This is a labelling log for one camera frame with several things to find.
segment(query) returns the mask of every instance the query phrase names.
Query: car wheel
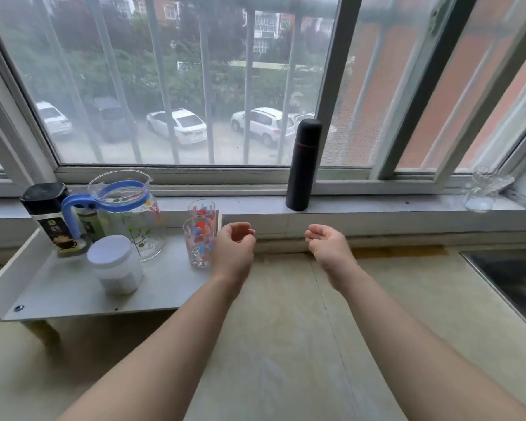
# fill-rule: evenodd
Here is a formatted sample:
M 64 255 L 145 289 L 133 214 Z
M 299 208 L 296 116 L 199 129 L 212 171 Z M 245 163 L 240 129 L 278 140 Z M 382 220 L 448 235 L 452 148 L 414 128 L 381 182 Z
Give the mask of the car wheel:
M 261 138 L 263 139 L 263 144 L 265 146 L 273 146 L 273 138 L 270 134 L 265 133 L 261 136 Z

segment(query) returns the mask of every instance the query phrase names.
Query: car roof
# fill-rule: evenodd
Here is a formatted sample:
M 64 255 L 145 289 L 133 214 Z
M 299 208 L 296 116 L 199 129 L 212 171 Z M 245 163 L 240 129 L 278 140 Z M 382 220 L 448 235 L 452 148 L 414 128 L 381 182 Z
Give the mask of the car roof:
M 53 105 L 51 105 L 49 102 L 45 102 L 45 101 L 37 102 L 35 105 L 37 106 L 37 109 L 54 108 Z
M 106 109 L 106 108 L 120 108 L 121 104 L 119 101 L 115 98 L 93 98 L 92 102 L 96 107 L 99 109 Z
M 283 117 L 283 113 L 275 108 L 255 108 L 254 111 L 270 115 L 277 120 L 280 120 Z
M 154 115 L 162 114 L 164 112 L 165 111 L 151 112 L 150 115 L 154 116 Z M 172 117 L 174 120 L 176 120 L 177 118 L 189 117 L 190 115 L 195 115 L 195 114 L 183 108 L 172 109 Z

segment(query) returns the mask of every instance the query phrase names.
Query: white shelf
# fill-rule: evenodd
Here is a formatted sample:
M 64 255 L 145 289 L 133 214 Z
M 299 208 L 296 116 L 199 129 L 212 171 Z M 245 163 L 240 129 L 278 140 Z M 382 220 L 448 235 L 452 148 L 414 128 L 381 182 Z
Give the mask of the white shelf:
M 20 321 L 180 307 L 209 277 L 189 264 L 183 231 L 167 229 L 161 253 L 143 263 L 139 289 L 106 295 L 86 256 L 59 258 L 41 230 L 0 271 L 0 320 Z M 23 305 L 20 311 L 16 306 Z

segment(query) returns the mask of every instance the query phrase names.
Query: sink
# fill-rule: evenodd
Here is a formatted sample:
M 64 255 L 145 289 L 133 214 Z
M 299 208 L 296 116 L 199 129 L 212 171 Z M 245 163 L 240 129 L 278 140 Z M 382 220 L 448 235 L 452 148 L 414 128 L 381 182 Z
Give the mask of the sink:
M 460 254 L 526 322 L 526 249 Z

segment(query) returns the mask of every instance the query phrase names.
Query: gray van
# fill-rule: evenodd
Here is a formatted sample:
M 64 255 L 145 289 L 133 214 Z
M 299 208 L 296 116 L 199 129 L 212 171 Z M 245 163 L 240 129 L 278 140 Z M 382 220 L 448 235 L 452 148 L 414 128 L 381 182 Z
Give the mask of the gray van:
M 136 121 L 127 124 L 123 107 L 112 97 L 93 98 L 84 103 L 94 129 L 108 142 L 131 140 L 137 133 Z

